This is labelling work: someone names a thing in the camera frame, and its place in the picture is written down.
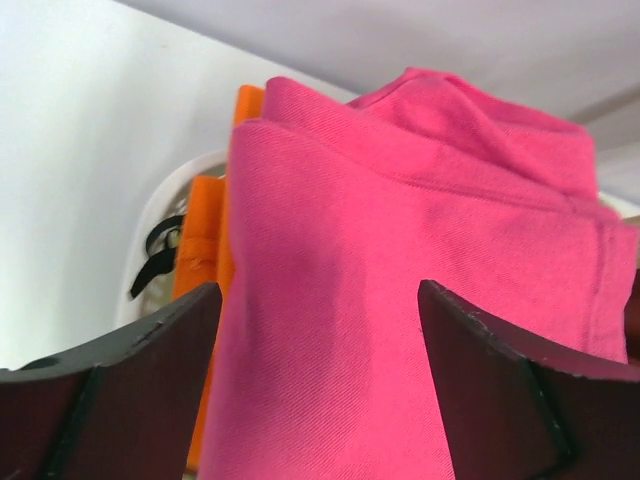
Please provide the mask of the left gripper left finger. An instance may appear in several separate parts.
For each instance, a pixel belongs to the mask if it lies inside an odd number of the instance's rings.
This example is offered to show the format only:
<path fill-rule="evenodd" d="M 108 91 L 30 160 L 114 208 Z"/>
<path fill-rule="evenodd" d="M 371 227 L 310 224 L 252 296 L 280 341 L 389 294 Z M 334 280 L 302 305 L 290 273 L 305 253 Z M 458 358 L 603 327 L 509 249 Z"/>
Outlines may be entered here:
<path fill-rule="evenodd" d="M 221 303 L 206 283 L 85 344 L 2 370 L 2 478 L 182 478 Z"/>

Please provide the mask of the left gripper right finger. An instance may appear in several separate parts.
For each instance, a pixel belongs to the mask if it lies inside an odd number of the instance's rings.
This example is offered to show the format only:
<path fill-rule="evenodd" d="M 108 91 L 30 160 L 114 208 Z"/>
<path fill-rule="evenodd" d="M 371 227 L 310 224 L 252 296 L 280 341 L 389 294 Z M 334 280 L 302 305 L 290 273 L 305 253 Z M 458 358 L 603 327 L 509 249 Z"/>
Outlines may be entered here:
<path fill-rule="evenodd" d="M 456 478 L 638 478 L 638 367 L 549 341 L 434 281 L 418 304 Z"/>

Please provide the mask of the pink trousers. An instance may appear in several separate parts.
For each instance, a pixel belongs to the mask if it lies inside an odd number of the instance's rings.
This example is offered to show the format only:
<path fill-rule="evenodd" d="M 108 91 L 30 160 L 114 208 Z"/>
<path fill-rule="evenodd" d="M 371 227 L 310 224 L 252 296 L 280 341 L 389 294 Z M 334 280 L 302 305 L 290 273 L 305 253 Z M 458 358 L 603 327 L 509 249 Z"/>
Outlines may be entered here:
<path fill-rule="evenodd" d="M 203 479 L 450 479 L 417 292 L 434 280 L 572 349 L 627 358 L 637 231 L 580 126 L 410 69 L 342 104 L 266 86 L 233 132 L 235 272 Z"/>

